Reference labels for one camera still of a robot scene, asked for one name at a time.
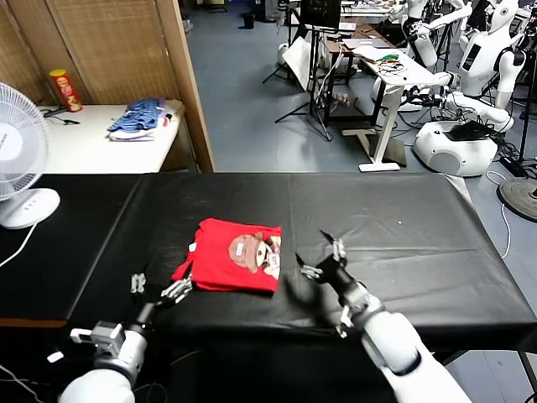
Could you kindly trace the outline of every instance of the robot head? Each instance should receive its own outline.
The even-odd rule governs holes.
[[[518,9],[519,0],[503,0],[500,3],[489,0],[489,5],[485,8],[487,31],[491,34],[503,26],[508,27]]]

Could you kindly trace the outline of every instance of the laptop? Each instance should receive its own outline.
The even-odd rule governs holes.
[[[345,46],[350,50],[356,49],[357,47],[365,44],[379,49],[388,49],[392,47],[385,40],[380,38],[344,39],[343,44],[345,44]]]

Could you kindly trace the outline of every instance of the cartoon face print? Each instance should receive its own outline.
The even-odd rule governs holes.
[[[262,269],[266,275],[279,278],[279,256],[281,237],[270,237],[263,241],[261,233],[241,235],[229,245],[229,257],[232,262],[247,268],[255,274]]]
[[[241,235],[233,239],[228,250],[232,262],[257,273],[267,254],[267,244],[262,239],[261,233]]]

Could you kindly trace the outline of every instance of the fan guard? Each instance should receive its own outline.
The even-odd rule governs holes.
[[[49,154],[49,129],[39,109],[0,83],[0,201],[32,186]]]

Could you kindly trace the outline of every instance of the black tablecloth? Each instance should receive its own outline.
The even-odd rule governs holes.
[[[198,222],[217,217],[282,225],[279,288],[272,297],[195,290],[159,320],[174,337],[339,343],[335,294],[303,279],[295,264],[295,250],[311,263],[328,254],[318,229],[345,240],[349,271],[403,312],[431,348],[511,349],[535,330],[477,214],[441,175],[51,176],[45,183],[62,204],[5,268],[12,277],[0,285],[3,316],[87,326],[122,320],[133,306],[130,275],[151,262],[149,282],[166,284]],[[22,236],[2,231],[0,241],[15,249]],[[58,290],[40,294],[51,290],[48,282]],[[15,290],[24,285],[39,286],[33,303]]]
[[[113,233],[139,175],[46,175],[36,187],[60,193],[23,252],[0,270],[0,318],[68,319]],[[28,230],[0,227],[0,261]]]

